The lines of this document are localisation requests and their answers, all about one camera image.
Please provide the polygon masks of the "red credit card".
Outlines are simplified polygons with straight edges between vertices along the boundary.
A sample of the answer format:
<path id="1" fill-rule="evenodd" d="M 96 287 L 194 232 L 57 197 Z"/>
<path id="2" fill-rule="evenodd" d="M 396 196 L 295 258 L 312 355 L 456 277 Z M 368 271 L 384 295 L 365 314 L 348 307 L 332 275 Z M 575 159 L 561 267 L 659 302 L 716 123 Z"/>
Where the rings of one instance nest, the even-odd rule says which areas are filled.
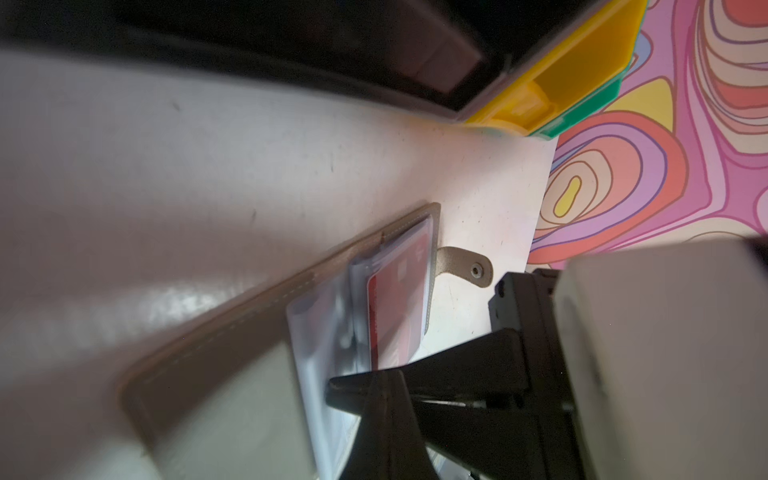
<path id="1" fill-rule="evenodd" d="M 367 283 L 371 368 L 408 363 L 423 337 L 431 241 L 426 234 L 403 241 Z"/>

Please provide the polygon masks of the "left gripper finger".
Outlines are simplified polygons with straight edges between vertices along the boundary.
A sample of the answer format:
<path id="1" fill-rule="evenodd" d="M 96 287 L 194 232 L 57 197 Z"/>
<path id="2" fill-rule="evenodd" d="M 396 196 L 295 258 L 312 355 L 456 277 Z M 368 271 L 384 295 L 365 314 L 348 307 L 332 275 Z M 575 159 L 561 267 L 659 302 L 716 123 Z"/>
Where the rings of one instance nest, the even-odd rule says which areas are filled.
<path id="1" fill-rule="evenodd" d="M 342 479 L 436 479 L 401 372 L 374 375 Z"/>

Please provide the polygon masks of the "grey card holder wallet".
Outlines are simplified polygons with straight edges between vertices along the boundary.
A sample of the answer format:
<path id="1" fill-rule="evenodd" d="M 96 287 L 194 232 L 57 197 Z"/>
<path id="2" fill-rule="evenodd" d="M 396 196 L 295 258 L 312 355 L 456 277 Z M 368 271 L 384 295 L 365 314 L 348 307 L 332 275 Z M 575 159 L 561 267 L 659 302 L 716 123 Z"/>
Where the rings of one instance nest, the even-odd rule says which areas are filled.
<path id="1" fill-rule="evenodd" d="M 164 479 L 334 479 L 357 419 L 328 407 L 326 381 L 371 366 L 368 288 L 394 279 L 400 313 L 389 362 L 413 358 L 430 325 L 435 280 L 478 287 L 490 260 L 438 243 L 440 207 L 424 205 L 334 249 L 279 284 L 220 310 L 140 362 L 121 406 Z"/>

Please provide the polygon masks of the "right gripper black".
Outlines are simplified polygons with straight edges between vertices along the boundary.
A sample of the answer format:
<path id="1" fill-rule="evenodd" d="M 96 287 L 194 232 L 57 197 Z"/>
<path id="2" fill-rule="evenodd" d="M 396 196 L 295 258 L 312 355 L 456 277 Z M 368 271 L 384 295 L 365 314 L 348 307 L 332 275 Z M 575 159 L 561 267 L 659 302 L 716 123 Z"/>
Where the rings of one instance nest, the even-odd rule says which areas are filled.
<path id="1" fill-rule="evenodd" d="M 522 411 L 427 402 L 413 408 L 430 447 L 489 479 L 583 479 L 576 407 L 553 311 L 559 275 L 541 268 L 505 274 L 488 304 L 496 332 L 401 367 L 334 377 L 326 404 L 361 413 L 381 374 L 400 374 L 420 401 L 517 395 Z"/>

